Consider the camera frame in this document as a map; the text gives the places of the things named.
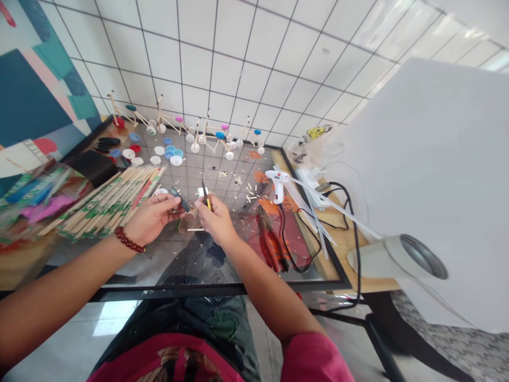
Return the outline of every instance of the pliers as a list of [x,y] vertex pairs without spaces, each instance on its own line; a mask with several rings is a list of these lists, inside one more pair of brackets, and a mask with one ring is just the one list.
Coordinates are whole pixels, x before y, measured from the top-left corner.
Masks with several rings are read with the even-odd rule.
[[270,245],[269,236],[272,236],[273,241],[276,243],[277,250],[279,251],[279,255],[281,257],[281,263],[283,265],[283,270],[288,272],[289,265],[288,260],[285,256],[285,251],[283,244],[274,229],[272,228],[272,224],[270,223],[267,212],[265,212],[264,208],[259,205],[258,206],[258,225],[260,227],[260,246],[261,251],[265,256],[265,260],[267,265],[270,266],[274,272],[280,272],[279,262],[277,261],[276,254],[272,251],[272,246]]

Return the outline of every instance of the white board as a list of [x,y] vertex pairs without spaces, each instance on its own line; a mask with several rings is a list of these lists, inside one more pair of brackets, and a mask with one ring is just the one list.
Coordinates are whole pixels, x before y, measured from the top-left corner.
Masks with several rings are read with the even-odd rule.
[[[508,93],[509,75],[411,59],[344,128],[337,159],[358,174],[328,169],[354,185],[354,208],[375,232],[426,244],[449,279],[425,282],[493,333],[509,332]],[[418,300],[423,316],[450,324]]]

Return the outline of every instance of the white glue gun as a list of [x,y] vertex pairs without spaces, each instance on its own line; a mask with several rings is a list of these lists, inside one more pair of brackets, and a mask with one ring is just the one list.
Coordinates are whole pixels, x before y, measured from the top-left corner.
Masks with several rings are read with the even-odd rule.
[[276,170],[265,171],[265,175],[267,175],[269,179],[272,179],[274,187],[276,188],[274,204],[281,204],[283,202],[283,197],[285,196],[283,183],[287,183],[289,181],[290,175],[286,172]]

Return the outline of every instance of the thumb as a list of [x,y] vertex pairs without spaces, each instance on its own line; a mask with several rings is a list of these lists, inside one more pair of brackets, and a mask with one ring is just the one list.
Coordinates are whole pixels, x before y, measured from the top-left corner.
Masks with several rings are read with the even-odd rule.
[[198,214],[200,217],[204,219],[209,219],[211,215],[214,215],[214,212],[208,209],[208,206],[203,203],[200,199],[195,201],[195,207],[198,210]]
[[165,201],[154,204],[154,207],[156,208],[157,212],[163,213],[177,207],[181,200],[182,199],[179,197],[166,199]]

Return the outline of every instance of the hand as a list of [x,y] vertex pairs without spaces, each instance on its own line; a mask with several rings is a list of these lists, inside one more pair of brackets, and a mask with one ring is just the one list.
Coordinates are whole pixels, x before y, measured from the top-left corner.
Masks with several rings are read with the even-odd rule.
[[124,227],[127,238],[141,246],[154,241],[166,224],[186,215],[180,202],[180,198],[171,194],[159,194],[145,200]]
[[214,212],[209,210],[208,206],[203,203],[203,197],[195,201],[195,207],[200,216],[201,226],[205,232],[212,235],[214,241],[220,247],[224,248],[238,240],[239,235],[237,235],[235,228],[233,228],[228,207],[215,195],[209,195],[208,198]]

